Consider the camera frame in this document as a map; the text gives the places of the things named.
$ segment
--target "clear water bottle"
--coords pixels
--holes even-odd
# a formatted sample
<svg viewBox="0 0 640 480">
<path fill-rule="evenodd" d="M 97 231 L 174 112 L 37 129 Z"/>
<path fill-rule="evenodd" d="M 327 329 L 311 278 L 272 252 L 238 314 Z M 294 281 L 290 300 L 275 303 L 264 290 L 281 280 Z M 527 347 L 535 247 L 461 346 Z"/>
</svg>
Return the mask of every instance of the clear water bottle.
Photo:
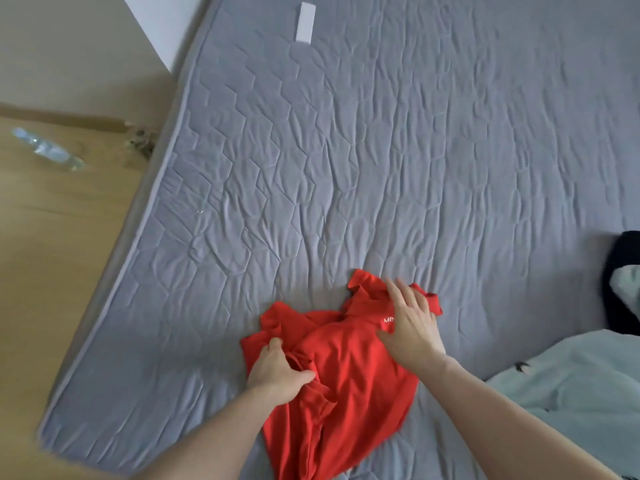
<svg viewBox="0 0 640 480">
<path fill-rule="evenodd" d="M 34 148 L 33 152 L 41 157 L 54 161 L 69 170 L 78 170 L 84 167 L 84 161 L 73 156 L 59 144 L 53 143 L 53 141 L 41 138 L 34 133 L 29 133 L 23 128 L 15 128 L 12 133 L 16 138 L 31 145 Z"/>
</svg>

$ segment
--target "wooden floor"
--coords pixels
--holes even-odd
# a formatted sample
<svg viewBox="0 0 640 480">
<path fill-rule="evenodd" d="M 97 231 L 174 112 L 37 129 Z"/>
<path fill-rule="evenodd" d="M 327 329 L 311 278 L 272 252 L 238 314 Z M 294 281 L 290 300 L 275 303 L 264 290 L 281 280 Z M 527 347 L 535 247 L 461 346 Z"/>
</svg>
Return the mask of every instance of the wooden floor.
<svg viewBox="0 0 640 480">
<path fill-rule="evenodd" d="M 22 125 L 83 158 L 67 172 L 11 135 Z M 0 477 L 111 478 L 38 450 L 52 381 L 100 277 L 144 159 L 123 134 L 0 119 Z"/>
</svg>

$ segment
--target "forearm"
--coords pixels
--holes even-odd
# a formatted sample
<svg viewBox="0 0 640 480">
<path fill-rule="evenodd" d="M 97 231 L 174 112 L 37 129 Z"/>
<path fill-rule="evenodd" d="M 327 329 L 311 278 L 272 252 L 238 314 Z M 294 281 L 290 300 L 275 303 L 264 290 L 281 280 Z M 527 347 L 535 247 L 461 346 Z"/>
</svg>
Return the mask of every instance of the forearm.
<svg viewBox="0 0 640 480">
<path fill-rule="evenodd" d="M 271 411 L 260 390 L 245 391 L 134 480 L 236 480 Z"/>
<path fill-rule="evenodd" d="M 599 461 L 450 357 L 437 355 L 418 376 L 490 480 L 617 480 Z"/>
</svg>

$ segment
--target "quilted fabric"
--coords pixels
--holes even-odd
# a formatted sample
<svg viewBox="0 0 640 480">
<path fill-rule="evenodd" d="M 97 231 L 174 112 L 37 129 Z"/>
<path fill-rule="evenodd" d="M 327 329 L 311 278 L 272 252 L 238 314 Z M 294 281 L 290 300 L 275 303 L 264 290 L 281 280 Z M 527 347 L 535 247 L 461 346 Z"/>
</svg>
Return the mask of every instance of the quilted fabric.
<svg viewBox="0 0 640 480">
<path fill-rule="evenodd" d="M 482 378 L 602 327 L 608 235 L 640 228 L 639 18 L 640 0 L 214 0 L 44 446 L 139 469 L 242 390 L 238 342 L 270 304 L 338 308 L 359 267 L 437 290 Z M 259 438 L 243 478 L 270 475 Z M 342 477 L 477 476 L 420 387 Z"/>
</svg>

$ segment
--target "red shirt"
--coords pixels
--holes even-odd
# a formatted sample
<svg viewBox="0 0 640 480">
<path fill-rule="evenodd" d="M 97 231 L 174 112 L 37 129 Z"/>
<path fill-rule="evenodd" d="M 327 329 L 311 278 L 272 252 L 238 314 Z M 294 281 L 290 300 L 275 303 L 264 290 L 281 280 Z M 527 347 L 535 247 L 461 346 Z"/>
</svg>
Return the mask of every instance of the red shirt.
<svg viewBox="0 0 640 480">
<path fill-rule="evenodd" d="M 417 285 L 436 315 L 435 294 Z M 361 269 L 348 284 L 353 293 L 340 312 L 297 313 L 283 302 L 261 316 L 262 331 L 240 342 L 247 371 L 273 337 L 299 371 L 315 371 L 290 403 L 264 424 L 278 480 L 330 480 L 356 466 L 395 433 L 413 402 L 418 378 L 399 366 L 375 336 L 392 332 L 394 307 L 386 284 Z"/>
</svg>

